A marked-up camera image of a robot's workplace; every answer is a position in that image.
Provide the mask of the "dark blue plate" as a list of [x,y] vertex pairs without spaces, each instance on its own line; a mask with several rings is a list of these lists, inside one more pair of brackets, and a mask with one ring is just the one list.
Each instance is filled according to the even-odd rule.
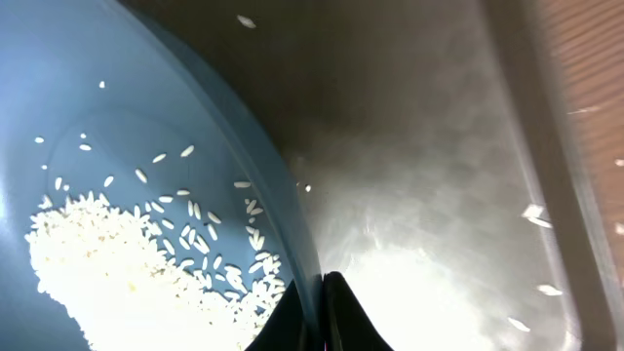
[[285,162],[217,72],[114,1],[1,5],[1,346],[320,350]]

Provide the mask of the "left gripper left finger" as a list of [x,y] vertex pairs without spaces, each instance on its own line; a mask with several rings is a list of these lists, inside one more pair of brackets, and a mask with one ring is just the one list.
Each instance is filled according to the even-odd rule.
[[246,351],[305,351],[307,328],[294,282],[291,282],[259,335]]

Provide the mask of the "pile of white rice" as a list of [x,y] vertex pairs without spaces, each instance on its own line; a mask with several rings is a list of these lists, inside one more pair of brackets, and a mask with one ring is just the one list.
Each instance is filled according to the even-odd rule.
[[91,350],[243,350],[292,281],[231,144],[176,86],[102,79],[17,150],[25,295]]

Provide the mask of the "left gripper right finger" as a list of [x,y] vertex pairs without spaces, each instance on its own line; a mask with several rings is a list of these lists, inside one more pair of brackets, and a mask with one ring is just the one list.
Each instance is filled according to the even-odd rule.
[[339,272],[324,275],[321,316],[330,351],[392,351]]

